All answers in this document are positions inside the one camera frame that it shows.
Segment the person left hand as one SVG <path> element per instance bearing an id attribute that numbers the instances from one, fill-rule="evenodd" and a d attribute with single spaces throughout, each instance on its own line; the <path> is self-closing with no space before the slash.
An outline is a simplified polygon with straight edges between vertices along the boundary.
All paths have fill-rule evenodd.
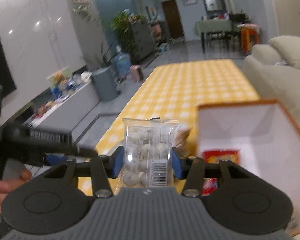
<path id="1" fill-rule="evenodd" d="M 29 170 L 23 170 L 18 179 L 0 180 L 0 214 L 2 203 L 8 194 L 27 183 L 31 178 L 32 173 Z"/>

